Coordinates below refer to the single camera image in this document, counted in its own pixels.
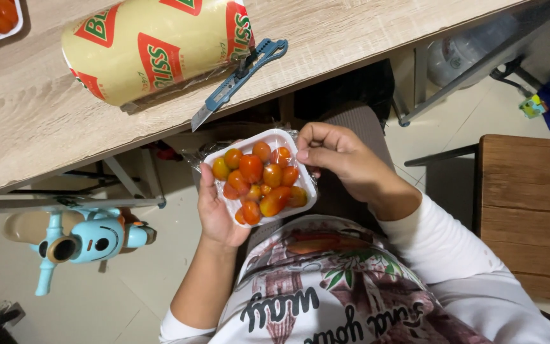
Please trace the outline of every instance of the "fingernail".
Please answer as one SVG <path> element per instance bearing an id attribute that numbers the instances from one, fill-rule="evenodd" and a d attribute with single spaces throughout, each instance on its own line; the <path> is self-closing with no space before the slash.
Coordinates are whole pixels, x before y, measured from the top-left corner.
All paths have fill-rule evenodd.
<path id="1" fill-rule="evenodd" d="M 296 158 L 301 161 L 307 160 L 309 158 L 309 151 L 307 149 L 298 151 L 298 153 L 296 153 Z"/>

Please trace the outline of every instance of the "plastic wrap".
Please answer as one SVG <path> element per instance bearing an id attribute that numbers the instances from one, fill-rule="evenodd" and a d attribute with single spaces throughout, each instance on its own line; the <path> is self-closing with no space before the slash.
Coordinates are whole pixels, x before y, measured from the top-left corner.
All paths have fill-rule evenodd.
<path id="1" fill-rule="evenodd" d="M 221 177 L 220 179 L 218 179 L 216 177 L 218 197 L 225 202 L 226 208 L 228 209 L 230 216 L 237 223 L 240 223 L 240 218 L 237 212 L 242 207 L 243 203 L 254 201 L 257 204 L 260 220 L 257 223 L 253 223 L 253 221 L 245 221 L 245 218 L 243 218 L 243 222 L 246 223 L 240 223 L 243 226 L 253 227 L 264 225 L 266 223 L 270 223 L 275 220 L 283 219 L 287 216 L 306 211 L 311 208 L 317 200 L 317 183 L 315 179 L 310 175 L 305 165 L 296 161 L 296 153 L 298 152 L 298 149 L 296 148 L 295 141 L 297 136 L 298 131 L 296 130 L 269 129 L 258 135 L 236 143 L 233 143 L 232 141 L 209 143 L 207 145 L 204 145 L 198 152 L 191 154 L 188 152 L 183 152 L 183 155 L 188 163 L 190 163 L 190 165 L 196 170 L 200 171 L 199 165 L 201 164 L 201 162 L 205 162 L 212 167 L 212 171 L 215 172 L 215 176 L 220 175 L 220 177 L 222 176 L 222 173 L 218 173 L 216 170 L 213 169 L 214 164 L 217 164 L 219 166 L 219 171 L 222 171 L 223 163 L 225 165 L 230 165 L 230 162 L 232 162 L 234 159 L 225 159 L 225 154 L 231 149 L 240 150 L 240 153 L 243 154 L 244 158 L 247 155 L 251 156 L 251 159 L 247 159 L 245 160 L 245 162 L 256 161 L 256 158 L 260 159 L 259 162 L 261 173 L 259 180 L 257 181 L 254 180 L 257 178 L 256 174 L 254 173 L 252 175 L 252 173 L 248 173 L 248 170 L 250 170 L 250 168 L 247 168 L 248 164 L 244 164 L 243 161 L 240 162 L 241 166 L 238 169 L 239 173 L 234 172 L 236 170 L 235 168 L 229 167 L 229 172 L 225 174 L 226 178 Z M 268 145 L 268 156 L 265 156 L 263 154 L 262 159 L 261 154 L 254 154 L 258 153 L 258 151 L 254 150 L 254 147 L 259 142 L 266 143 Z M 279 149 L 280 147 L 285 148 L 290 153 L 289 160 L 285 159 L 285 151 L 283 154 L 274 153 L 274 151 Z M 218 159 L 225 159 L 225 161 L 223 162 L 222 160 L 219 160 L 218 162 L 216 162 L 216 160 Z M 279 169 L 271 165 L 279 166 L 279 169 L 281 171 L 282 178 L 279 187 L 275 187 L 275 185 L 277 185 L 276 180 L 278 179 L 277 173 Z M 298 178 L 296 178 L 295 180 L 293 178 L 293 169 L 298 171 Z M 242 182 L 245 182 L 246 186 L 246 188 L 244 188 L 243 186 L 240 188 L 234 188 L 232 186 L 229 187 L 229 191 L 231 189 L 234 189 L 237 192 L 237 198 L 234 197 L 235 193 L 232 192 L 233 199 L 231 199 L 230 197 L 230 192 L 228 193 L 229 198 L 225 197 L 224 195 L 225 184 L 229 184 L 229 182 L 231 182 L 231 179 L 234 179 L 232 175 L 237 177 L 241 175 L 243 179 Z M 273 187 L 271 187 L 270 192 L 266 192 L 263 190 L 266 189 L 264 185 L 271 185 Z M 255 193 L 256 186 L 260 187 L 261 191 L 258 195 L 256 195 Z M 299 188 L 304 190 L 304 193 L 306 194 L 306 203 L 303 200 L 303 192 L 300 191 Z M 269 196 L 270 193 L 276 191 L 277 189 L 279 189 L 277 191 L 277 194 L 280 195 L 280 197 L 276 199 L 273 195 Z M 281 209 L 275 215 L 264 215 L 265 212 L 267 214 L 270 214 L 273 212 L 273 210 L 276 210 L 278 208 L 277 204 L 279 204 L 279 207 L 281 207 L 282 204 L 285 204 L 285 207 L 283 207 L 283 209 Z M 256 206 L 250 206 L 248 208 L 250 208 L 249 210 L 254 210 Z"/>
<path id="2" fill-rule="evenodd" d="M 221 73 L 254 37 L 242 0 L 126 0 L 68 25 L 61 43 L 78 81 L 122 106 Z"/>

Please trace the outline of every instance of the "white tile floor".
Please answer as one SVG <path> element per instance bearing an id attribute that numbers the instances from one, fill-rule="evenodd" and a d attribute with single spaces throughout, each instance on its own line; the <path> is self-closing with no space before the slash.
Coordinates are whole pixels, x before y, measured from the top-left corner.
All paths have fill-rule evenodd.
<path id="1" fill-rule="evenodd" d="M 412 77 L 409 61 L 408 53 L 393 61 L 399 84 L 406 86 Z M 406 168 L 404 161 L 477 143 L 486 133 L 550 138 L 542 118 L 526 119 L 517 109 L 522 100 L 511 86 L 487 78 L 454 93 L 407 128 L 391 118 L 386 141 L 396 172 L 425 190 L 432 184 L 426 169 Z M 167 206 L 134 211 L 158 230 L 157 241 L 114 258 L 105 274 L 97 272 L 98 264 L 61 264 L 45 297 L 33 296 L 38 256 L 1 236 L 6 216 L 0 215 L 0 301 L 19 301 L 27 313 L 12 329 L 19 343 L 158 342 L 160 319 L 193 258 L 201 226 L 189 167 L 157 164 Z M 537 303 L 550 311 L 550 301 Z"/>

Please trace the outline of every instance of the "blue utility knife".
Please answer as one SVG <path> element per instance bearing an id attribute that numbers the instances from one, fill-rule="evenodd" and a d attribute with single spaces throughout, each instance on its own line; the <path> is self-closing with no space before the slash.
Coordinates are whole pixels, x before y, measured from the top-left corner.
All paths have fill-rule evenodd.
<path id="1" fill-rule="evenodd" d="M 288 41 L 280 39 L 273 42 L 270 39 L 264 39 L 256 46 L 256 49 L 250 54 L 245 61 L 241 61 L 241 65 L 230 75 L 222 84 L 207 98 L 205 105 L 194 114 L 190 125 L 193 132 L 214 112 L 227 103 L 230 97 L 239 88 L 248 81 L 258 70 L 265 64 L 282 57 L 288 51 Z"/>

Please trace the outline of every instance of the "wooden table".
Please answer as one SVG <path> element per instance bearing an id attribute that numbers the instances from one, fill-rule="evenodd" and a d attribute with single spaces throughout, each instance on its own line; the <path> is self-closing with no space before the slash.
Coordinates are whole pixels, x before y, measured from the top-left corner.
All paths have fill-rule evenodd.
<path id="1" fill-rule="evenodd" d="M 26 27 L 0 41 L 0 193 L 186 130 L 216 86 L 204 82 L 129 116 L 84 90 L 60 51 L 63 26 L 117 0 L 26 0 Z M 525 0 L 246 0 L 257 42 L 290 49 L 212 116 L 230 114 L 427 43 Z"/>
<path id="2" fill-rule="evenodd" d="M 481 238 L 525 290 L 550 298 L 550 140 L 481 138 Z"/>

